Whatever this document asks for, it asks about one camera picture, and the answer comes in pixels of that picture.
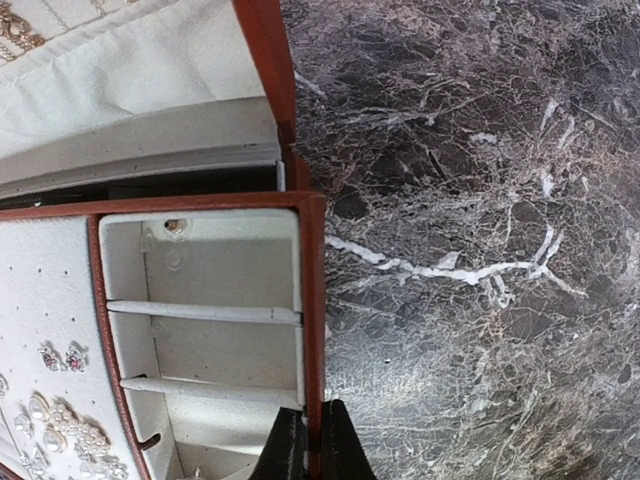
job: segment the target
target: marble countertop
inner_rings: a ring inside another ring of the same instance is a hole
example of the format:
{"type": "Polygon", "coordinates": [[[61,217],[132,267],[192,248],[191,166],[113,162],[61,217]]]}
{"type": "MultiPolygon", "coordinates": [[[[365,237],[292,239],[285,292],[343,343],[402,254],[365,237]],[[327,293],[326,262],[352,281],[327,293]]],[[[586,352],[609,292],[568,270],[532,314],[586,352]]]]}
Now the marble countertop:
{"type": "Polygon", "coordinates": [[[380,480],[640,478],[640,9],[284,0],[327,394],[380,480]]]}

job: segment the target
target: marble surface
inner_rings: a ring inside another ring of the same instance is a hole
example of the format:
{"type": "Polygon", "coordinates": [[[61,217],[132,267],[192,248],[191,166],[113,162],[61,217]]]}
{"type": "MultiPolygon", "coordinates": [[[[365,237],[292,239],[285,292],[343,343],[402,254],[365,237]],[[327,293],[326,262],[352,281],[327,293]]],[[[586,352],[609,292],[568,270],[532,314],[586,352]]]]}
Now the marble surface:
{"type": "Polygon", "coordinates": [[[640,478],[640,7],[283,11],[327,393],[378,478],[640,478]]]}

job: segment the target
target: open jewelry box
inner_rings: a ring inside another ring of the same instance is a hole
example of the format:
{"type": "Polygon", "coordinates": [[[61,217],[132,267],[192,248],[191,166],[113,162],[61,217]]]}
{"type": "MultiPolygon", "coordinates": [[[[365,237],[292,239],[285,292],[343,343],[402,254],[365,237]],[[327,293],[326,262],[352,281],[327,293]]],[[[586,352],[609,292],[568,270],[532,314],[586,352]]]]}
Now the open jewelry box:
{"type": "Polygon", "coordinates": [[[318,478],[324,199],[277,1],[47,4],[67,28],[15,2],[46,41],[0,65],[0,477],[248,479],[285,407],[318,478]]]}

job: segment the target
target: jewelry box lid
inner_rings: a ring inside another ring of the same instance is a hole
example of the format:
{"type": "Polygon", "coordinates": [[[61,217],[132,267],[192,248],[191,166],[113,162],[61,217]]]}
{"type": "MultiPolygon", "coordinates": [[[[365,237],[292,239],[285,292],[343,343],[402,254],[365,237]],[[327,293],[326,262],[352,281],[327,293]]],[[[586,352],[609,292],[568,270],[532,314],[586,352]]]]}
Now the jewelry box lid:
{"type": "Polygon", "coordinates": [[[0,20],[0,198],[265,164],[295,141],[278,0],[14,0],[0,20]]]}

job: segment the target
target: notch in divider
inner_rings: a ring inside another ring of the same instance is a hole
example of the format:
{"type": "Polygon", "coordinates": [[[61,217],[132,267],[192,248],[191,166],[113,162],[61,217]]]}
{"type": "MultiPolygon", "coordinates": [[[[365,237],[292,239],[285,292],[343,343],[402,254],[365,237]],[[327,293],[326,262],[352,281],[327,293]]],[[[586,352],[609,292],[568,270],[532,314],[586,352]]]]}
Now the notch in divider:
{"type": "Polygon", "coordinates": [[[177,303],[118,300],[107,302],[112,312],[136,313],[159,317],[210,320],[217,322],[265,323],[301,326],[301,315],[287,308],[215,307],[177,303]]]}
{"type": "Polygon", "coordinates": [[[126,390],[187,395],[239,402],[257,402],[300,410],[296,390],[276,388],[241,387],[216,383],[192,382],[168,378],[125,378],[120,386],[126,390]]]}

